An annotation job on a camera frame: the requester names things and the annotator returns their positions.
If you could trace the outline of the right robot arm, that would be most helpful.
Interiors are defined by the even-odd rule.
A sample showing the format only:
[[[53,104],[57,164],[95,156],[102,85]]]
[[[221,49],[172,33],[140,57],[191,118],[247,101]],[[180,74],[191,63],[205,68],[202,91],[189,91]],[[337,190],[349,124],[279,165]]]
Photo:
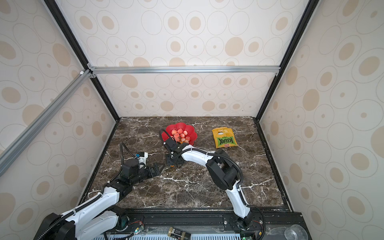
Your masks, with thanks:
[[[238,217],[236,224],[241,230],[248,230],[254,223],[259,223],[262,231],[266,229],[266,220],[262,211],[250,207],[242,191],[244,175],[239,165],[222,149],[212,152],[202,150],[186,143],[178,143],[166,130],[159,130],[159,136],[168,153],[166,163],[169,166],[192,162],[205,166],[216,186],[224,190]]]

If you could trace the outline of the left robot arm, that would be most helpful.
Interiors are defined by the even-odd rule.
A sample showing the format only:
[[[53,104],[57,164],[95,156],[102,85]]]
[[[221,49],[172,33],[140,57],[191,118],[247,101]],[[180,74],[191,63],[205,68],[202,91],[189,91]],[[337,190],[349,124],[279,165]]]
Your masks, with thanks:
[[[35,240],[79,240],[81,229],[95,217],[123,200],[133,186],[161,174],[164,165],[147,165],[148,154],[133,154],[125,143],[120,143],[121,167],[104,189],[83,204],[63,214],[46,216]]]

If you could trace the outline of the red flower-shaped fruit bowl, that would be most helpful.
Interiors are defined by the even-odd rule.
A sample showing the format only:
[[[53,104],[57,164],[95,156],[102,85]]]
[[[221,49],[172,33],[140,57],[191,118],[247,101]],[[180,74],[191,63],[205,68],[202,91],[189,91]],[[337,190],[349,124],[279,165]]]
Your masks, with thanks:
[[[185,135],[184,138],[186,138],[187,136],[190,137],[191,140],[189,141],[189,144],[193,146],[195,141],[198,138],[198,135],[195,132],[195,128],[193,126],[186,125],[185,123],[177,123],[177,124],[174,124],[174,125],[167,126],[165,131],[160,130],[160,137],[162,138],[163,141],[167,140],[168,138],[172,138],[172,139],[176,140],[177,142],[179,142],[180,144],[182,144],[180,142],[181,137],[179,139],[175,139],[174,135],[172,135],[172,133],[171,133],[172,130],[176,130],[177,131],[178,129],[183,129],[183,132],[184,131],[188,132],[188,134]]]

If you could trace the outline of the yellow green snack bag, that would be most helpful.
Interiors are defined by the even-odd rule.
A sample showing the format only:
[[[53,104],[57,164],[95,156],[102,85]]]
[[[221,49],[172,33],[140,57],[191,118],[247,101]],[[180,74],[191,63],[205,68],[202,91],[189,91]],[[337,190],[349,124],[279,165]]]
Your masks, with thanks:
[[[231,128],[221,127],[212,130],[216,149],[236,147],[238,143]]]

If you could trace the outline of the black battery with gold label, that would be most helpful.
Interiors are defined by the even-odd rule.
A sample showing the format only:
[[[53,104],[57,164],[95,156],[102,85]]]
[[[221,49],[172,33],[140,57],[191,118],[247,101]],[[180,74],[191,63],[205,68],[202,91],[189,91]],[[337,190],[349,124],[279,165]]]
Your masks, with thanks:
[[[180,229],[177,229],[177,228],[174,228],[174,227],[169,228],[167,235],[168,235],[168,237],[176,239],[176,240],[190,240],[191,239],[190,233],[183,231],[183,230],[180,230]]]

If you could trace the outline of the clear plastic cup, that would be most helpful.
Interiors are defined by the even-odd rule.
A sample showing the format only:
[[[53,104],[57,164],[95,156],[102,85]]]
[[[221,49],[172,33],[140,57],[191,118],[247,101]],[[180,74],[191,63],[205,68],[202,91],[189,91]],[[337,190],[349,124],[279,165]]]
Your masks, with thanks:
[[[292,225],[285,229],[284,236],[286,240],[308,240],[307,231],[300,225]]]

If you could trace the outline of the horizontal aluminium rail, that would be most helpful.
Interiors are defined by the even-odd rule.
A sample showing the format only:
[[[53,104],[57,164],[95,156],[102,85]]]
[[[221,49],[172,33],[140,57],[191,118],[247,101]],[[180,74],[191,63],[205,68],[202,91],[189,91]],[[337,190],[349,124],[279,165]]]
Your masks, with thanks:
[[[87,69],[92,76],[99,75],[183,75],[278,73],[279,66],[177,66],[177,67],[95,67]]]

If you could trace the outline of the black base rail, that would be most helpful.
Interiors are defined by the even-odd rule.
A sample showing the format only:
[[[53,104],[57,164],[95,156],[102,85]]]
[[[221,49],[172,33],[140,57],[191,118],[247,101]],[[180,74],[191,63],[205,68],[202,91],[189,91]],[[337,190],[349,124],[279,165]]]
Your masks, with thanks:
[[[301,226],[309,232],[303,215],[284,209],[259,209],[252,207],[250,219],[242,221],[229,209],[123,209],[111,206],[103,213],[92,217],[100,221],[94,230],[97,236],[104,232],[132,232],[134,227],[218,227],[223,231],[234,231],[241,235],[258,234],[258,240],[265,240],[273,226]]]

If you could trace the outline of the left diagonal aluminium rail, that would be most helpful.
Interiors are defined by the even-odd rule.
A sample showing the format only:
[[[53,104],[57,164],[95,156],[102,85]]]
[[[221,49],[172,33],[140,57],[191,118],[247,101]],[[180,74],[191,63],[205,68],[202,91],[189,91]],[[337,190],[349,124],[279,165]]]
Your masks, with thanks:
[[[29,146],[34,138],[59,112],[69,98],[77,91],[83,82],[91,76],[90,70],[78,75],[42,113],[19,135],[9,147],[1,154],[1,175],[3,175],[20,154]]]

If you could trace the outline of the left black corner post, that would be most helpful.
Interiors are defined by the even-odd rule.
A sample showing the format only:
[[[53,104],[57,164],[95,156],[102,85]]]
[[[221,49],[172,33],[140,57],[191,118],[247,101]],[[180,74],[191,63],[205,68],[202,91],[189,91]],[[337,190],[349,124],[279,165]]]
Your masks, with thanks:
[[[73,52],[75,53],[77,59],[80,61],[82,67],[85,70],[89,70],[92,74],[91,81],[96,88],[97,92],[99,93],[101,99],[103,100],[104,104],[106,105],[107,109],[109,110],[110,114],[112,115],[113,119],[118,122],[120,117],[115,110],[112,102],[110,101],[109,97],[107,96],[107,93],[105,89],[103,88],[101,82],[99,81],[96,74],[93,73],[93,70],[91,70],[89,61],[80,46],[77,38],[75,37],[73,31],[71,30],[67,20],[65,19],[63,13],[59,9],[59,5],[56,3],[56,1],[51,0],[44,0],[44,3],[46,4],[49,12],[53,16],[54,20],[58,24],[61,32],[63,33],[64,37],[66,38],[67,42],[69,43],[70,47],[72,48]]]

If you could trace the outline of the black corner post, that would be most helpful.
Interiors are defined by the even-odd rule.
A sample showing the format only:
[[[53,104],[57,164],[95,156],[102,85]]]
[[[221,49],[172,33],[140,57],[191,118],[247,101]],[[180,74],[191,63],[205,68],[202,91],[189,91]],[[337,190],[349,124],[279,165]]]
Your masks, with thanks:
[[[300,18],[300,21],[298,23],[298,26],[293,34],[293,37],[288,45],[288,48],[284,54],[284,57],[282,59],[282,62],[280,64],[280,70],[279,72],[277,73],[277,75],[274,77],[270,87],[269,87],[269,90],[262,102],[262,105],[261,105],[261,108],[257,114],[257,116],[254,118],[254,122],[255,123],[259,123],[261,118],[263,117],[274,93],[275,93],[275,90],[277,89],[279,83],[280,83],[280,80],[281,78],[283,77],[283,74],[285,73],[287,67],[288,67],[288,64],[290,63],[291,61],[291,58],[295,52],[295,50],[297,49],[297,46],[311,20],[311,17],[313,16],[313,13],[315,12],[318,4],[319,4],[319,0],[310,0],[308,1],[308,4],[304,10],[304,13],[302,15],[302,17]]]
[[[80,61],[82,67],[85,70],[89,70],[92,74],[91,81],[96,88],[97,92],[99,93],[101,99],[103,100],[104,104],[106,105],[107,109],[109,110],[110,114],[112,115],[113,119],[118,122],[120,117],[115,110],[112,102],[110,101],[109,97],[107,96],[107,93],[105,89],[103,88],[101,82],[99,81],[96,74],[93,73],[93,70],[91,70],[89,61],[80,46],[77,38],[75,37],[73,31],[71,30],[67,20],[65,19],[63,13],[59,9],[59,5],[56,3],[56,1],[51,0],[44,0],[44,3],[46,4],[49,12],[53,16],[54,20],[58,24],[61,32],[63,33],[64,37],[66,38],[67,42],[69,43],[70,47],[72,48],[73,52],[75,53],[77,59]]]

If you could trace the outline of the right black corner post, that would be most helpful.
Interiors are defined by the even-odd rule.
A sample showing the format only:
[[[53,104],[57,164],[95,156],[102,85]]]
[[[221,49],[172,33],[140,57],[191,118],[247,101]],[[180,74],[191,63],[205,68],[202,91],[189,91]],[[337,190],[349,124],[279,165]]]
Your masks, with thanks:
[[[255,123],[259,123],[261,118],[263,117],[274,93],[275,93],[275,90],[277,89],[279,83],[280,83],[280,80],[281,78],[283,77],[283,74],[285,73],[287,67],[288,67],[288,64],[290,63],[291,61],[291,58],[295,52],[295,50],[297,49],[297,46],[311,20],[311,17],[313,16],[313,13],[315,12],[318,4],[319,4],[319,0],[310,0],[308,1],[308,4],[304,10],[304,13],[302,15],[302,17],[300,18],[300,21],[298,23],[298,26],[293,34],[293,37],[288,45],[288,48],[284,54],[284,57],[282,59],[282,62],[280,64],[280,70],[279,72],[277,73],[277,75],[274,77],[270,87],[269,87],[269,90],[262,102],[262,105],[261,105],[261,108],[257,114],[257,116],[254,118],[254,122]]]

